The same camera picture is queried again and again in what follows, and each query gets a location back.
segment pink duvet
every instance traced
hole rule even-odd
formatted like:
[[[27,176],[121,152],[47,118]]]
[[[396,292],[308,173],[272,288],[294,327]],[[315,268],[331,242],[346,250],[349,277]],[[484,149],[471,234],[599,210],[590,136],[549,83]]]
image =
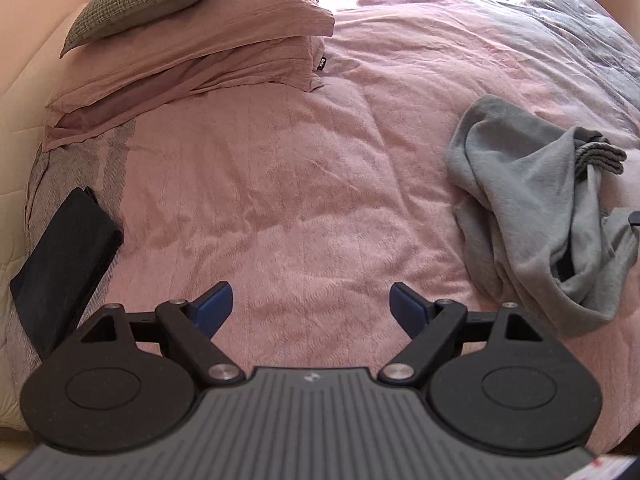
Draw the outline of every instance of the pink duvet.
[[[487,93],[606,132],[628,162],[616,183],[603,177],[604,202],[640,208],[640,53],[591,0],[321,4],[336,16],[322,88],[218,89],[41,155],[32,244],[77,185],[123,225],[94,308],[150,310],[227,280],[234,312],[214,341],[247,371],[377,370],[408,341],[388,310],[394,281],[495,309],[468,280],[444,166],[458,120]],[[640,421],[639,280],[636,267],[614,322],[568,342],[603,388],[596,452]],[[29,365],[14,353],[18,382]]]

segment folded black fabric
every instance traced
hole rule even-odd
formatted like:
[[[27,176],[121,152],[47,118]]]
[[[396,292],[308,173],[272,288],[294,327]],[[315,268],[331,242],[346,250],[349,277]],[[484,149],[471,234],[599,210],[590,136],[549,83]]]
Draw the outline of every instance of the folded black fabric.
[[[66,197],[9,286],[41,359],[73,330],[122,245],[122,232],[90,188]]]

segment wrinkled fabric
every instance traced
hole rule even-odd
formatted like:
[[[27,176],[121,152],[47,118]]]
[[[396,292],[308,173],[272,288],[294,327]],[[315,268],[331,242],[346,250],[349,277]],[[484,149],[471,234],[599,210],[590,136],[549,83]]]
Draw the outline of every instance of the wrinkled fabric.
[[[454,215],[471,279],[565,337],[613,319],[638,258],[632,209],[600,214],[599,164],[575,177],[584,136],[489,95],[466,111],[447,153],[449,179],[468,193]]]
[[[15,309],[40,359],[78,326],[122,244],[122,232],[93,191],[71,191],[11,280]]]
[[[620,175],[625,171],[622,166],[625,160],[624,150],[608,142],[580,142],[575,149],[575,177],[579,180],[585,179],[589,166]]]

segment gray blanket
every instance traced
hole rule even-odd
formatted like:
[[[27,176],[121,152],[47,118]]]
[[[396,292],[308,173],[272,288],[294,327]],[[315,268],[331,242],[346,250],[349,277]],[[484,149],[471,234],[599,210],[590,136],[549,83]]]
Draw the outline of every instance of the gray blanket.
[[[491,95],[466,111],[447,154],[471,279],[561,336],[613,319],[638,257],[631,210],[602,210],[601,171],[625,154],[598,132],[563,130]]]

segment metal screw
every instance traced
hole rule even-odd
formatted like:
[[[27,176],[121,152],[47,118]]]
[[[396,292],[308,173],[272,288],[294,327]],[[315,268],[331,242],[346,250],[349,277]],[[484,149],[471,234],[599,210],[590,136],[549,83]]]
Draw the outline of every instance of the metal screw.
[[[219,364],[209,368],[209,375],[219,381],[230,381],[240,375],[240,370],[236,365]]]
[[[404,381],[413,377],[415,370],[404,363],[391,363],[382,368],[382,373],[389,379]]]

